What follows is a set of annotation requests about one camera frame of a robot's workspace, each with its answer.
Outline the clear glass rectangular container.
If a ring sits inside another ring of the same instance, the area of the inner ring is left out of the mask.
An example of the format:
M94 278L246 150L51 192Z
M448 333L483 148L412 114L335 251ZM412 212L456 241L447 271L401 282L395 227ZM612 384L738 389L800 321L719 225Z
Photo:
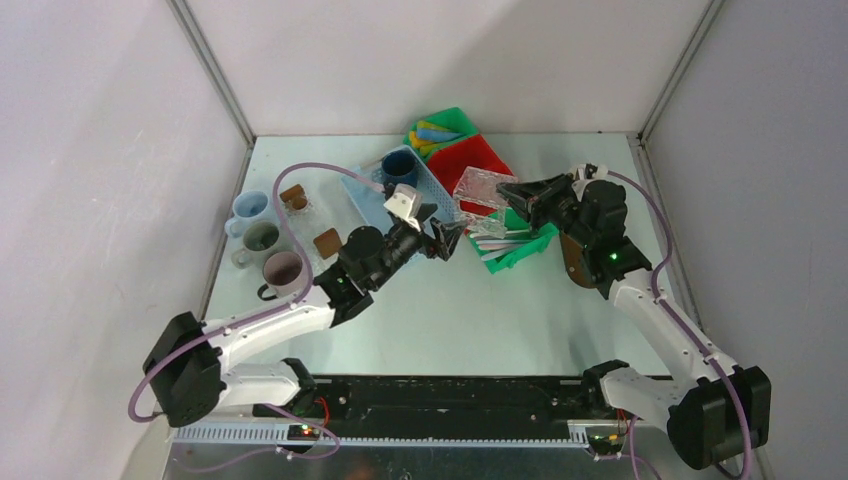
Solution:
M518 178L482 168L466 167L454 190L453 200L459 215L474 234L504 238L507 234L505 214L508 203L496 190L501 183L517 183Z

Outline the green bin with toothbrushes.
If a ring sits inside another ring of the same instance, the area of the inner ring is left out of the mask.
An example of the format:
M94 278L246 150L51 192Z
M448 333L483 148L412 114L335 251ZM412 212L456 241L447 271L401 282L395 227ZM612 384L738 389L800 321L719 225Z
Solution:
M532 228L510 208L504 211L503 220L503 226L507 229L504 238L476 232L468 235L471 245L491 274L513 268L523 259L544 252L559 234L551 223Z

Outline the dark blue ceramic mug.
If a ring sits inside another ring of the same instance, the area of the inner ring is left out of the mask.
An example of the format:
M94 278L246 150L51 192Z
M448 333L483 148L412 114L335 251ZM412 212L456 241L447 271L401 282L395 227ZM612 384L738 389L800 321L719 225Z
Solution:
M382 158L380 167L384 185L405 184L415 188L418 184L418 160L409 149L387 153Z

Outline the glass jar with brown lid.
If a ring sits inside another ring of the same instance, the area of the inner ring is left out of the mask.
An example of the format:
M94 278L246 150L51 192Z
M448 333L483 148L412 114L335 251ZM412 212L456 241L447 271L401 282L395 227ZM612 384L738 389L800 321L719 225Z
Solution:
M320 258L330 259L336 255L343 246L342 239L335 228L320 233L313 239L313 244Z

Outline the pink ceramic mug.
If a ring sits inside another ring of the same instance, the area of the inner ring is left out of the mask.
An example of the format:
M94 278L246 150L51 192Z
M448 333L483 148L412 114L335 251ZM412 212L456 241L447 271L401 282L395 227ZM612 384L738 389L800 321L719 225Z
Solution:
M289 298L302 293L309 285L307 263L297 253L273 254L263 266L264 283L257 290L262 301Z

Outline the grey ceramic mug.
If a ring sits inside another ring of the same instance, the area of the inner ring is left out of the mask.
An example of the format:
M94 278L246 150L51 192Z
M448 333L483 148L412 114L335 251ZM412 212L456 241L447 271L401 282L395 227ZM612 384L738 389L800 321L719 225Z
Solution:
M270 221L260 221L247 229L242 237L243 246L231 255L237 269L262 267L275 253L282 249L279 227Z

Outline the light blue ceramic mug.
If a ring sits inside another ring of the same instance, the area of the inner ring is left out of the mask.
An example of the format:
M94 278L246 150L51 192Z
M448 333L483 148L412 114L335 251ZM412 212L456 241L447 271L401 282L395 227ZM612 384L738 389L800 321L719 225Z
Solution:
M239 238L259 221L273 221L273 206L267 193L259 190L239 194L232 205L232 217L225 222L224 231L229 238Z

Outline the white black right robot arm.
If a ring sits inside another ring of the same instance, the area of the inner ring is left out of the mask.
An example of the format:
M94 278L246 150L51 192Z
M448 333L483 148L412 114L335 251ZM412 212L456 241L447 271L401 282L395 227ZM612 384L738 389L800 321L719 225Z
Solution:
M622 409L662 430L689 467L717 468L739 457L739 478L768 440L772 384L758 366L723 352L661 288L653 266L626 235L629 178L593 166L527 183L500 183L497 194L528 225L551 224L580 250L577 270L636 326L667 368L659 381L619 360L584 374L585 411L606 418Z

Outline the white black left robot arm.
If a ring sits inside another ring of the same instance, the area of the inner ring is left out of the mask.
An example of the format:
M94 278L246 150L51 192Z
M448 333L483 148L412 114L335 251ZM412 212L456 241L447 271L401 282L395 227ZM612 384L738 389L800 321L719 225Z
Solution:
M337 260L289 302L214 322L190 312L173 317L143 362L144 378L131 399L151 388L172 428L231 406L266 404L297 417L311 412L316 390L300 360L251 364L249 358L355 318L414 256L449 260L466 229L462 220L430 217L428 228L417 229L395 214L389 217L387 233L372 226L353 230Z

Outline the yellow toothpaste tube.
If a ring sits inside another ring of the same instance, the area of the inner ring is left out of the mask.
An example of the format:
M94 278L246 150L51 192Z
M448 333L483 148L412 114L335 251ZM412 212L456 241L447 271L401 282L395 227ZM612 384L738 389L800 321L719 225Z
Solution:
M419 129L419 128L429 128L429 129L435 129L435 130L448 131L448 129L446 129L442 126L436 125L432 122L428 122L428 121L424 121L424 120L418 121L416 123L416 127L408 133L407 140L409 141L409 144L414 149L416 149L421 155L430 154L432 151L434 151L440 145L440 143L422 142L422 141L418 140L416 138L416 130Z

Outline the blue toothpaste tube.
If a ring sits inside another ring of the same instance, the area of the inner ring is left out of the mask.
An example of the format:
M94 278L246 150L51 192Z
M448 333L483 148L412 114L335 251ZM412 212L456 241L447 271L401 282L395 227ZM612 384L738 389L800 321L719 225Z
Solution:
M463 137L462 133L453 131L419 128L416 130L416 138L422 142L445 143Z

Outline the brown oval wooden tray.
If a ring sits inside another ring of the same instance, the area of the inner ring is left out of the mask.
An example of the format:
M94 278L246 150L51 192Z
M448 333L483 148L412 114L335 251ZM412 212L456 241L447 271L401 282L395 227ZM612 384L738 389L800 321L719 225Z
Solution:
M583 266L584 247L566 234L560 234L560 245L566 273L570 280L584 289L595 289L595 283Z

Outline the clear textured glass tray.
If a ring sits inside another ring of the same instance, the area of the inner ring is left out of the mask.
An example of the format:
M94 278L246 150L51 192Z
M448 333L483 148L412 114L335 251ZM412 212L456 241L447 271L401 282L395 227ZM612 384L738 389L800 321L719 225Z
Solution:
M285 211L295 238L304 248L307 260L312 267L313 275L318 276L330 267L335 255L327 260L321 259L315 249L313 239L320 233L334 227L330 226L323 206L312 200L309 201L310 205L301 212L289 212L286 209Z

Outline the red plastic bin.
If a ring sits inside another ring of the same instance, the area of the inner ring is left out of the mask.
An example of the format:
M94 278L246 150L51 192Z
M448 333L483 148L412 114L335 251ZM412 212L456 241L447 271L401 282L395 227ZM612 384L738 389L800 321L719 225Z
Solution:
M453 193L467 167L505 175L513 174L480 134L434 152L426 164L449 194Z

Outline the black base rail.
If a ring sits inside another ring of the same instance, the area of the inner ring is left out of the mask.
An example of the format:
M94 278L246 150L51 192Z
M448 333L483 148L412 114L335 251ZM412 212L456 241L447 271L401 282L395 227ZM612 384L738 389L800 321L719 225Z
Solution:
M496 441L569 439L584 421L616 426L576 376L318 375L305 418L348 439Z

